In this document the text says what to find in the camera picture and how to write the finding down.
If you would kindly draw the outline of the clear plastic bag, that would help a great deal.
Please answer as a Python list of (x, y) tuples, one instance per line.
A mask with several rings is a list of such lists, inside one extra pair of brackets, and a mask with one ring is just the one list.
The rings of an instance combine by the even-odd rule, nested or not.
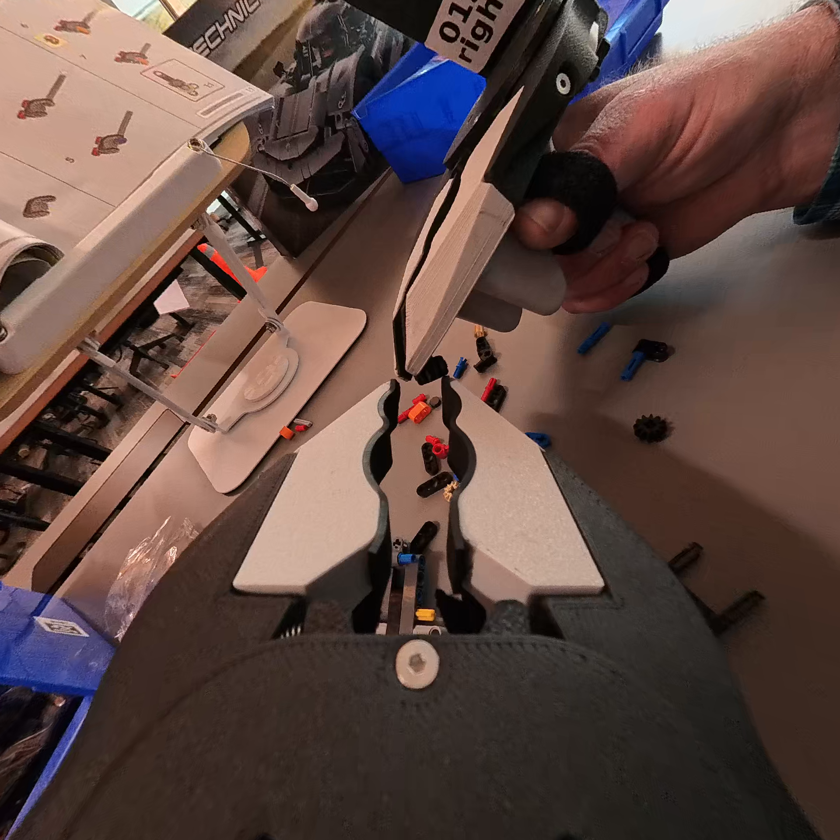
[(197, 534), (190, 519), (169, 517), (153, 535), (143, 538), (128, 552), (104, 606), (104, 625), (115, 642), (122, 642), (155, 586)]

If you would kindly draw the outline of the open instruction booklet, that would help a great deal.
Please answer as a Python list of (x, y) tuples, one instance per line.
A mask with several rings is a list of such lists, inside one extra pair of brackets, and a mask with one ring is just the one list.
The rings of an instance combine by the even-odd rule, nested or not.
[(269, 96), (102, 2), (2, 2), (2, 221), (59, 251), (5, 330), (76, 320), (222, 164), (193, 151)]

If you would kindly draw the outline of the person's right hand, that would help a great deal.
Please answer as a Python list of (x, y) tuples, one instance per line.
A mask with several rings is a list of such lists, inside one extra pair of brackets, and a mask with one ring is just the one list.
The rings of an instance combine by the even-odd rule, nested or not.
[(807, 205), (838, 135), (838, 12), (814, 3), (741, 38), (672, 59), (569, 108), (557, 151), (613, 173), (633, 220), (559, 257), (563, 309), (605, 312), (637, 294), (648, 260), (709, 244), (746, 217)]

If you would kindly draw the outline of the blue bin with square tag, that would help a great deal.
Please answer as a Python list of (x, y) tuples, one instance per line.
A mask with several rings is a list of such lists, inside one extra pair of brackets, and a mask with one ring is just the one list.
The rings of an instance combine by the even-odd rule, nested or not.
[(1, 584), (2, 838), (55, 778), (116, 648), (57, 595)]

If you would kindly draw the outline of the multicoloured lego vehicle chassis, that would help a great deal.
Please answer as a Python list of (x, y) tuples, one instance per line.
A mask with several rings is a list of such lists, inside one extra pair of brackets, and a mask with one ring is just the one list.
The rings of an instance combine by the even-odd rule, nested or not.
[(410, 541), (392, 541), (392, 573), (386, 584), (380, 617), (375, 628), (378, 635), (441, 635), (447, 629), (437, 604), (437, 589), (446, 589), (445, 538), (437, 533), (421, 542), (423, 550), (415, 560), (403, 563)]

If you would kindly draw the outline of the white book stand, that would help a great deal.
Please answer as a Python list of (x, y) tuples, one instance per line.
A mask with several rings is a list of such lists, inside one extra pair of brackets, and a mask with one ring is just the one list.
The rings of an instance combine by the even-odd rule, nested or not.
[[(12, 302), (2, 314), (2, 418), (76, 350), (196, 428), (188, 445), (217, 492), (226, 494), (245, 482), (366, 324), (360, 309), (315, 301), (302, 303), (284, 319), (277, 316), (268, 281), (252, 280), (205, 210), (235, 175), (223, 164), (238, 166), (245, 157), (245, 151), (215, 157), (203, 141), (191, 140)], [(120, 369), (100, 351), (96, 336), (100, 320), (189, 227), (223, 255), (270, 331), (206, 416)]]

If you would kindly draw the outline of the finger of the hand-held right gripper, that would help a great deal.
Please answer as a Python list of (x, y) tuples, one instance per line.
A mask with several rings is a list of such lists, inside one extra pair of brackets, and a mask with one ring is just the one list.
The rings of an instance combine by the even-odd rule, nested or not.
[(455, 201), (456, 194), (457, 174), (449, 174), (446, 181), (443, 182), (440, 191), (436, 194), (423, 226), (416, 237), (416, 242), (406, 262), (402, 283), (397, 293), (392, 318), (393, 358), (395, 375), (403, 381), (410, 381), (413, 378), (406, 369), (407, 292), (414, 283), (419, 270), (423, 267), (431, 243)]
[(457, 175), (455, 201), (406, 296), (406, 369), (424, 367), (473, 291), (511, 225), (515, 209), (487, 181), (487, 170), (522, 96), (493, 119)]

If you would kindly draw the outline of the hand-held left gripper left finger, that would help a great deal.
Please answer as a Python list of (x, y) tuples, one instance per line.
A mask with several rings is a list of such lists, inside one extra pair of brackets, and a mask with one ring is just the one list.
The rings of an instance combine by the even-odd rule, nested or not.
[(400, 393), (386, 381), (299, 447), (234, 576), (237, 592), (336, 602), (356, 633), (376, 630), (392, 573), (381, 483)]

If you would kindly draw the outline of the blue plastic bin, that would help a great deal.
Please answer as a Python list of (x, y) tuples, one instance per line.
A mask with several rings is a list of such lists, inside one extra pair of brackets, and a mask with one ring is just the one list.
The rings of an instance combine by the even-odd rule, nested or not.
[[(609, 17), (611, 48), (599, 77), (574, 98), (583, 99), (624, 77), (650, 44), (663, 21), (666, 1), (600, 2)], [(486, 80), (414, 45), (353, 109), (373, 146), (404, 184), (445, 171), (445, 156)]]

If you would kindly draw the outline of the orange object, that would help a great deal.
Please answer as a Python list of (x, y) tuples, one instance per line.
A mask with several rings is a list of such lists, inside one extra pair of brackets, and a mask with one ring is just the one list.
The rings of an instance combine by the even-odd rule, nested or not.
[[(226, 259), (218, 251), (217, 248), (213, 247), (208, 243), (201, 243), (197, 245), (197, 250), (201, 255), (208, 258), (217, 268), (219, 268), (232, 278), (235, 278), (236, 280), (238, 279), (238, 276), (236, 275), (234, 270), (230, 267)], [(248, 273), (251, 275), (254, 281), (261, 280), (268, 270), (267, 266), (260, 266), (256, 268), (245, 266), (245, 268), (247, 269)]]

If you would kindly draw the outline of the black U-shaped lego bracket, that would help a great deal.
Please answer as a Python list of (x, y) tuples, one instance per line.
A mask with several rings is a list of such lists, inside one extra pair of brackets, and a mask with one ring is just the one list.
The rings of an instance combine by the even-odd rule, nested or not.
[[(703, 546), (698, 542), (691, 542), (668, 561), (668, 567), (678, 581), (681, 582), (683, 574), (701, 559), (703, 553)], [(712, 635), (718, 638), (741, 624), (765, 601), (765, 597), (761, 592), (751, 590), (742, 594), (721, 612), (716, 612), (701, 600), (686, 584), (682, 583), (682, 585)]]

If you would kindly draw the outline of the black metal chair frames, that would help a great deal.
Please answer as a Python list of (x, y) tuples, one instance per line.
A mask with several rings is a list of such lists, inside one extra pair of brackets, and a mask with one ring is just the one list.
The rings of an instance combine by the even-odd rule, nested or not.
[(87, 363), (2, 453), (2, 579), (60, 588), (184, 423)]

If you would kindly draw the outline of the dark lego box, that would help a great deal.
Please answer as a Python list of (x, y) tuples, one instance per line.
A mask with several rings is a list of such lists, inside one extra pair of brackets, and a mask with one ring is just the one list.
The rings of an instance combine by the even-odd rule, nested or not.
[(269, 93), (238, 204), (298, 257), (386, 170), (354, 108), (414, 42), (341, 1), (194, 2), (164, 35)]

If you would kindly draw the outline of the black lego connector with blue pin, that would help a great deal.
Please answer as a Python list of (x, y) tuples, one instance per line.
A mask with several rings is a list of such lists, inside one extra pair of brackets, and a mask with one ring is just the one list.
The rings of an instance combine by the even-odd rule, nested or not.
[(639, 340), (632, 351), (629, 362), (621, 373), (621, 381), (630, 382), (644, 363), (663, 363), (670, 358), (673, 352), (673, 349), (666, 342), (651, 339)]

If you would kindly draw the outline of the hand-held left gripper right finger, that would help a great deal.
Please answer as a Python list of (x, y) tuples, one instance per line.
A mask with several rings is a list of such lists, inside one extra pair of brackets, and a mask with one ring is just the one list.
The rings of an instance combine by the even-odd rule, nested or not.
[(442, 382), (448, 463), (450, 593), (437, 609), (453, 635), (562, 635), (550, 600), (603, 593), (604, 579), (541, 448), (455, 380)]

